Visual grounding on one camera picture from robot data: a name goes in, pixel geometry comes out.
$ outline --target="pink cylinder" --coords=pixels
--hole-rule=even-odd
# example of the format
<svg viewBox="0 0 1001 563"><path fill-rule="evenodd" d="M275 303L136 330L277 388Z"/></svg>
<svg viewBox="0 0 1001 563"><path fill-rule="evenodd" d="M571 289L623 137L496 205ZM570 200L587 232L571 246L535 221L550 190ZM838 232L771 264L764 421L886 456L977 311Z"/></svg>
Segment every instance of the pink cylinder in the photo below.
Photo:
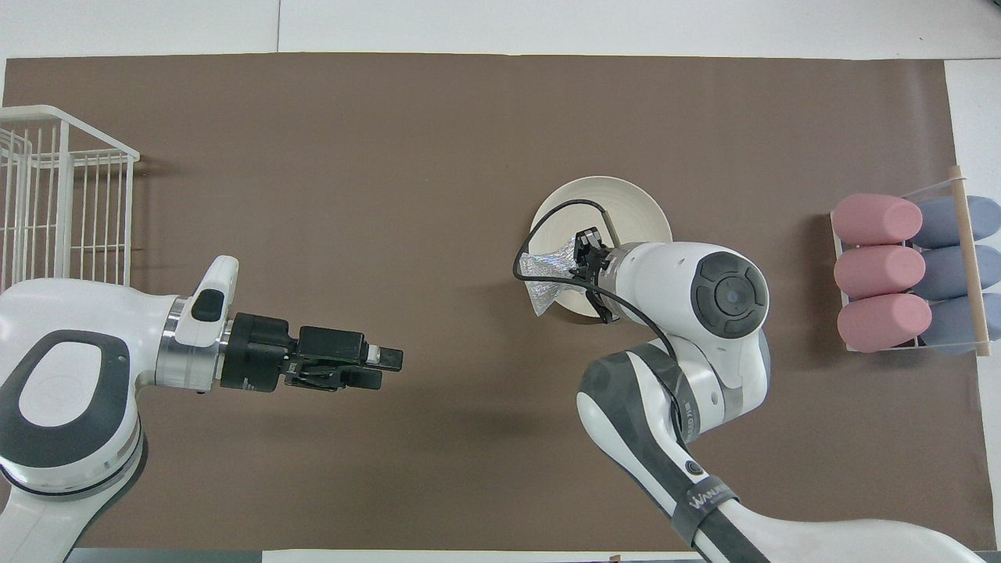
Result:
<svg viewBox="0 0 1001 563"><path fill-rule="evenodd" d="M838 203L832 223L846 244L893 244L921 229L921 209L893 195L856 193Z"/></svg>
<svg viewBox="0 0 1001 563"><path fill-rule="evenodd" d="M834 280L852 299L903 292L924 276L921 253L899 244L853 248L834 264Z"/></svg>
<svg viewBox="0 0 1001 563"><path fill-rule="evenodd" d="M859 352L877 352L903 344L928 329L932 310L911 294L877 296L845 306L838 314L838 333Z"/></svg>

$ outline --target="brown tabletop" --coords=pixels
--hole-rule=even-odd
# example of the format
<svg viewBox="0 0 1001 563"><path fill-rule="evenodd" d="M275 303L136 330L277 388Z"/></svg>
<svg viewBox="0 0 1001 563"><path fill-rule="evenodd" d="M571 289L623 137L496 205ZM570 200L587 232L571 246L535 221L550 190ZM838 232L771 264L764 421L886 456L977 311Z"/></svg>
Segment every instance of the brown tabletop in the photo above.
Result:
<svg viewBox="0 0 1001 563"><path fill-rule="evenodd" d="M592 360L652 336L536 319L509 270L550 192L608 174L768 278L772 390L692 446L710 472L776 518L994 548L974 358L850 354L835 329L826 213L945 178L940 61L23 59L4 102L142 152L138 289L189 293L228 253L236 310L406 352L378 392L145 391L146 473L81 545L685 549L575 408Z"/></svg>

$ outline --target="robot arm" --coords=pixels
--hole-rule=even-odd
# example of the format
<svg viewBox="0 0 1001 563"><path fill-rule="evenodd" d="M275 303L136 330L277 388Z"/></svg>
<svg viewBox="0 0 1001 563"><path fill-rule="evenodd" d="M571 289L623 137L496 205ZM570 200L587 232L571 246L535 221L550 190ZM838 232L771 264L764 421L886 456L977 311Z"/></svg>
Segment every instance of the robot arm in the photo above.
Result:
<svg viewBox="0 0 1001 563"><path fill-rule="evenodd" d="M560 208L537 223L530 239ZM762 333L769 296L761 271L713 244L608 248L595 228L579 232L572 246L531 256L527 240L515 274L529 285L540 315L557 293L541 284L567 284L586 289L606 323L626 318L658 334L657 341L594 362L577 394L578 412L591 439L707 561L982 563L955 540L918 526L786 522L745 508L685 445L765 399L771 359ZM543 275L525 275L520 264Z"/></svg>
<svg viewBox="0 0 1001 563"><path fill-rule="evenodd" d="M219 256L190 298L79 279L23 282L0 295L0 562L62 561L124 494L145 460L135 396L145 386L207 392L378 389L402 352L364 335L247 314L228 319L237 262Z"/></svg>

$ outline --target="blue cylinder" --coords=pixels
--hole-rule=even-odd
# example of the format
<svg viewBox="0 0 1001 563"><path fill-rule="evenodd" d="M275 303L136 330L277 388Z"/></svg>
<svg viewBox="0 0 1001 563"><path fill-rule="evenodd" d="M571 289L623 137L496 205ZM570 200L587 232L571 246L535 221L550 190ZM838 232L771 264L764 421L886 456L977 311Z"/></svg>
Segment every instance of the blue cylinder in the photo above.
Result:
<svg viewBox="0 0 1001 563"><path fill-rule="evenodd" d="M1001 205L990 197L968 195L973 239L980 240L1001 229ZM959 223L952 196L934 197L918 202L921 230L911 240L922 248L941 248L959 244Z"/></svg>
<svg viewBox="0 0 1001 563"><path fill-rule="evenodd" d="M1001 338L1001 294L984 294L984 310L987 313L988 338L996 341ZM975 342L970 297L963 296L933 305L932 324L922 333L921 340L928 346ZM975 348L974 345L963 344L936 348L935 351L954 356Z"/></svg>
<svg viewBox="0 0 1001 563"><path fill-rule="evenodd" d="M984 244L977 244L976 249L980 289L985 290L1001 282L1001 251ZM966 295L966 268L961 247L925 250L921 256L925 258L925 276L914 286L918 297L937 302Z"/></svg>

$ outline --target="silver foil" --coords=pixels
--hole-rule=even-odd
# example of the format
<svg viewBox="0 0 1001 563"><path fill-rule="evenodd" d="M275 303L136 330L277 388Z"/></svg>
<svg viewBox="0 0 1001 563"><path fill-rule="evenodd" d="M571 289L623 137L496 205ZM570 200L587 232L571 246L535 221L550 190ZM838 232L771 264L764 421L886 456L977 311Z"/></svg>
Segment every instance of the silver foil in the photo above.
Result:
<svg viewBox="0 0 1001 563"><path fill-rule="evenodd" d="M577 260L574 259L574 239L571 238L569 242L548 254L523 252L519 264L525 275L573 277L574 274L570 272L570 269L577 267ZM526 282L525 285L529 289L529 299L532 300L532 308L536 311L537 317L546 313L546 310L557 301L557 297L564 290L584 293L583 288L556 282Z"/></svg>

